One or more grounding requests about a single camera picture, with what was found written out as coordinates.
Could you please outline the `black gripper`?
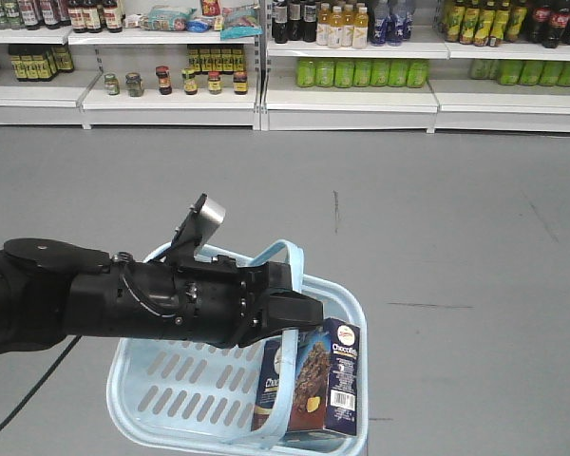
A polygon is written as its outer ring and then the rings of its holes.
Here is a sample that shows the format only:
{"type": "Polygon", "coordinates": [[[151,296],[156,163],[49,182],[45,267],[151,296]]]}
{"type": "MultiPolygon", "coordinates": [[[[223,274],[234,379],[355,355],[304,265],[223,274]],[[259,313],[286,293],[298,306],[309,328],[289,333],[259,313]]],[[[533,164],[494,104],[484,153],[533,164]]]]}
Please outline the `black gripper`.
{"type": "Polygon", "coordinates": [[[292,266],[267,261],[239,267],[214,262],[114,261],[97,274],[80,273],[68,294],[72,335],[187,340],[220,349],[248,347],[324,320],[323,304],[295,291],[292,266]],[[264,292],[267,286],[275,289],[264,292]]]}

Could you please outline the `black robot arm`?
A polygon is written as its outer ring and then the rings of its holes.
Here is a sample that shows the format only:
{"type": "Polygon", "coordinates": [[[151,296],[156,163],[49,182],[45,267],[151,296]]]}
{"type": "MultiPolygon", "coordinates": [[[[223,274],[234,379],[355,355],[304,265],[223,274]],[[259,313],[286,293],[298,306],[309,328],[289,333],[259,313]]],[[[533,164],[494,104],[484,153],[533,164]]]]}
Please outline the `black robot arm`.
{"type": "Polygon", "coordinates": [[[323,318],[285,263],[199,261],[185,244],[146,262],[42,238],[0,250],[0,353],[46,350],[70,335],[244,348],[323,318]]]}

